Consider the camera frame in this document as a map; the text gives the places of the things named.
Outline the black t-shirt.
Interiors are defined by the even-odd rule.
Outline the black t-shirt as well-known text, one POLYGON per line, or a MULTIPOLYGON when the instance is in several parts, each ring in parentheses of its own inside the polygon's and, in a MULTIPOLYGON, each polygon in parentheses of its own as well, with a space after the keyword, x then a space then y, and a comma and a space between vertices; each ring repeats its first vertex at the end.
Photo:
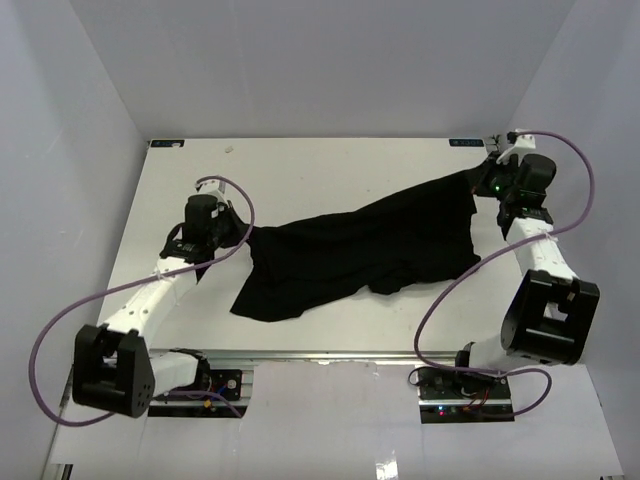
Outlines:
POLYGON ((471 237, 472 176, 462 170, 355 211, 254 228, 253 267, 231 313, 279 322, 362 288, 391 295, 458 278, 481 260, 471 237))

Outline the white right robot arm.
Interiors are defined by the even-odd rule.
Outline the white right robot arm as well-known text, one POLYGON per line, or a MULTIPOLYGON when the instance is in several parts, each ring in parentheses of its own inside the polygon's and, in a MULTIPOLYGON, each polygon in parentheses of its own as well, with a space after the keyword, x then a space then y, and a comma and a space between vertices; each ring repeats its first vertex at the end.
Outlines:
POLYGON ((472 178, 474 194, 499 201, 497 225, 507 244, 528 243, 515 251, 522 280, 500 333, 467 344, 456 355, 457 367, 508 371, 580 360, 600 290, 578 277, 553 239, 543 203, 555 175, 555 162, 543 155, 512 154, 501 162, 492 153, 472 178))

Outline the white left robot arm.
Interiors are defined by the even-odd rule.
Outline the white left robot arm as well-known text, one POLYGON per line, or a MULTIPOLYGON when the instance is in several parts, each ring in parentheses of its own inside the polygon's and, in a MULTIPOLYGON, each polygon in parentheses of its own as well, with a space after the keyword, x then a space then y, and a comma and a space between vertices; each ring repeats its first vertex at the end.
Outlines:
POLYGON ((202 353, 173 348, 152 355, 149 348, 170 312, 217 261, 217 251, 240 246, 245 232, 219 190, 190 196, 151 276, 102 324, 77 333, 73 401, 138 418, 160 395, 193 395, 207 387, 210 366, 202 353))

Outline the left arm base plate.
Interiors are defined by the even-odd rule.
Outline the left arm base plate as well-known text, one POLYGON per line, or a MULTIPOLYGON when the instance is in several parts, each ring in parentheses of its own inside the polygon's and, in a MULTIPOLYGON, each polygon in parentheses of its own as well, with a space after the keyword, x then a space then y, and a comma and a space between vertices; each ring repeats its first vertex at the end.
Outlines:
POLYGON ((241 418, 246 407, 242 399, 243 372, 239 369, 214 369, 203 373, 180 392, 188 399, 199 402, 202 414, 214 417, 241 418))

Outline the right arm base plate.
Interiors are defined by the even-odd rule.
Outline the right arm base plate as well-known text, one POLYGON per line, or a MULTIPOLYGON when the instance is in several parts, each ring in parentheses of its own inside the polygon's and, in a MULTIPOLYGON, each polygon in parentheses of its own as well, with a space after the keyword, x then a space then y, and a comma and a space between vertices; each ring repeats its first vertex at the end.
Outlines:
POLYGON ((408 377, 418 396, 420 420, 427 424, 513 422, 506 379, 433 367, 418 367, 408 377))

